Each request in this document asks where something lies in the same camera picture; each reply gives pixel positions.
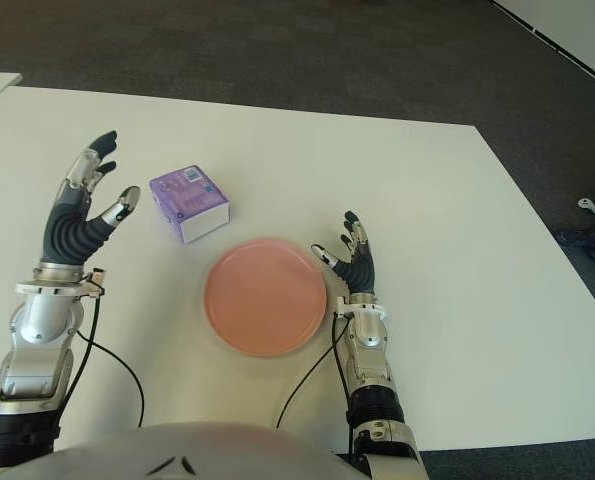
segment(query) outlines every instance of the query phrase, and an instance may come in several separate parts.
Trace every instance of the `pink plate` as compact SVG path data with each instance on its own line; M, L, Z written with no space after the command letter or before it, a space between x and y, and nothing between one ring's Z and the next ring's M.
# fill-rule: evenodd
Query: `pink plate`
M204 289L208 321L226 343L259 357L288 353L317 331L326 310L321 272L290 243L242 243L213 267Z

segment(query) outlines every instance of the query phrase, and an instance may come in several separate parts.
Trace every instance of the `purple box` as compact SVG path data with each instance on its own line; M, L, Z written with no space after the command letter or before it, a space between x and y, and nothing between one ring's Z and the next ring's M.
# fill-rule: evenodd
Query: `purple box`
M230 204L197 165L150 181L155 203L184 243L230 221Z

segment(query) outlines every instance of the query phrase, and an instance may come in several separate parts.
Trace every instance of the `white wall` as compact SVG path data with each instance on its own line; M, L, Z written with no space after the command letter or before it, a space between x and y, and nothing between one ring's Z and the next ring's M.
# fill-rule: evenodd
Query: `white wall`
M497 0L595 69L595 0Z

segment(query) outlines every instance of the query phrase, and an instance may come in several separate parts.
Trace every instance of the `black cable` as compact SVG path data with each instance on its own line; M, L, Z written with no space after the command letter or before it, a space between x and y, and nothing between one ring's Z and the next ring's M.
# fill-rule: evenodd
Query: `black cable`
M349 316L345 316L346 318L346 327L350 322L350 319L353 318L354 314L350 314ZM350 393L348 392L348 384L346 383L346 377L344 376L344 370L341 368L341 362L339 361L339 353L337 352L337 342L335 341L335 333L337 332L337 322L333 321L333 328L331 333L331 338L333 342L333 353L335 354L335 363L337 364L337 371L339 372L339 378L341 379L341 384L344 387L344 396L346 397L346 405L348 409L350 409ZM353 455L353 428L348 424L348 458L352 458Z
M337 321L337 318L338 317L335 316L335 319L333 320L333 328L334 328L335 322ZM341 333L339 334L339 336L337 338L333 337L333 344L330 347L328 347L328 349L322 354L322 356L319 357L319 360L317 360L315 362L315 364L312 367L310 367L310 370L308 370L308 373L306 373L306 375L304 375L304 378L301 379L301 381L297 384L297 386L295 387L293 392L290 394L290 396L288 397L288 400L286 400L286 403L284 403L284 408L281 409L281 413L279 414L279 418L277 419L275 428L279 428L279 425L281 424L282 418L284 418L284 414L286 413L286 409L288 408L288 405L292 401L293 397L297 394L297 392L299 391L301 386L308 379L310 374L313 373L313 371L319 366L319 364L322 362L322 360L324 358L326 358L326 355L328 355L330 353L330 351L333 350L333 348L337 345L337 342L339 342L341 337L344 336L344 333L346 333L346 329L348 328L348 325L350 323L350 318L348 318L348 317L343 317L343 318L346 318L346 325L344 326L343 330L341 331Z
M88 357L90 357L90 351L93 349L93 340L95 339L95 332L97 331L97 320L99 320L99 306L100 306L100 304L101 304L101 296L99 296L95 299L95 313L93 314L93 323L90 327L90 335L89 335L91 341L88 342L88 345L86 346L86 351L84 352L84 357L82 358L81 363L79 364L79 369L77 370L77 373L75 374L75 378L73 379L73 382L70 384L70 388L68 389L68 392L66 393L66 396L64 397L64 401L61 402L61 405L59 406L58 414L55 417L56 423L59 423L59 421L61 420L61 416L63 415L64 410L66 410L68 401L70 400L70 397L72 397L73 392L75 391L75 387L77 387L77 383L79 383L81 374L84 372L84 368L86 367L86 363L88 362Z
M141 426L144 422L144 410L146 409L146 400L144 399L144 389L141 387L141 382L139 381L139 378L137 378L137 375L135 374L133 369L130 368L128 366L128 364L126 362L124 362L121 358L119 358L119 356L117 354L115 354L108 348L104 347L103 345L100 345L97 342L91 341L90 339L86 338L86 336L83 333L81 333L80 331L77 331L77 335L79 335L85 342L92 343L95 347L100 349L102 352L106 352L108 355L113 357L115 360L117 360L119 363L121 363L122 366L126 370L128 370L128 373L130 373L130 375L133 377L133 380L135 380L135 384L137 384L137 388L139 389L139 397L141 398L141 411L139 413L139 423L137 424L137 428L141 428Z

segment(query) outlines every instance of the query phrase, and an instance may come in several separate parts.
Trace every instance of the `gray carpet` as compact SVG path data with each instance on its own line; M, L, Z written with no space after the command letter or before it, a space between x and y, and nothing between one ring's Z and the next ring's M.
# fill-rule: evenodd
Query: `gray carpet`
M0 0L0 71L27 86L472 124L548 226L595 221L576 207L595 201L595 80L484 0ZM595 264L569 258L595 296ZM435 480L595 479L595 440L424 459Z

